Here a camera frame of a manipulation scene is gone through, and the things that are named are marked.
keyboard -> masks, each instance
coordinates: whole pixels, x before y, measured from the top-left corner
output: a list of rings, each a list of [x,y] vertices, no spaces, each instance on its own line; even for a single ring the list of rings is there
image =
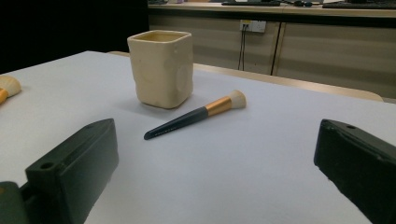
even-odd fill
[[[349,9],[396,9],[396,3],[325,3],[323,8],[349,8]]]
[[[245,6],[245,7],[279,7],[280,2],[223,2],[223,6]]]

gold brush ferrule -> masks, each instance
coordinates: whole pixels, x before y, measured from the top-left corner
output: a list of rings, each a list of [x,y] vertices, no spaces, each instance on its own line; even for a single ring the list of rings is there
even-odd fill
[[[206,105],[207,115],[213,116],[231,109],[233,103],[229,96],[224,96],[215,102]]]
[[[0,104],[3,103],[8,97],[8,91],[0,88]]]

beige wall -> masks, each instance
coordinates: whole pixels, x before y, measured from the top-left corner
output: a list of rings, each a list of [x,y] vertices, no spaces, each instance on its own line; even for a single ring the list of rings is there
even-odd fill
[[[149,16],[150,30],[192,33],[196,63],[232,69],[238,67],[239,23],[240,20]],[[245,71],[396,98],[396,29],[281,24],[278,42],[279,22],[267,22],[264,34],[247,33]]]
[[[232,69],[238,68],[241,49],[239,23],[240,20],[149,16],[150,30],[190,32],[196,63]],[[271,72],[276,25],[277,23],[268,22],[264,34],[246,34],[246,71],[261,74]]]

electrical cable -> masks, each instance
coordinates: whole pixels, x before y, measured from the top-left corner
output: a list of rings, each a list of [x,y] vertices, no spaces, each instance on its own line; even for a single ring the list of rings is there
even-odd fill
[[[247,28],[248,28],[247,24],[242,24],[241,49],[239,50],[239,63],[238,63],[238,70],[239,70],[242,60],[242,71],[245,70],[245,35],[247,32]]]
[[[242,71],[245,71],[245,40],[246,40],[246,34],[247,34],[247,28],[248,25],[245,26],[245,30],[244,30],[244,47],[242,50]]]
[[[241,31],[241,49],[239,50],[239,62],[238,62],[238,70],[239,66],[241,65],[241,55],[242,55],[242,44],[244,41],[244,29],[245,29],[245,24],[242,24],[242,31]]]

brush bristles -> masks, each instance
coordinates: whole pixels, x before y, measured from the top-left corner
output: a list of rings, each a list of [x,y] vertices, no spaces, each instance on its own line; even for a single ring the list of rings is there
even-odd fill
[[[21,91],[21,84],[15,77],[0,76],[0,88],[8,92],[8,97]]]
[[[247,98],[241,91],[232,91],[228,96],[232,102],[232,109],[243,108],[247,106]]]

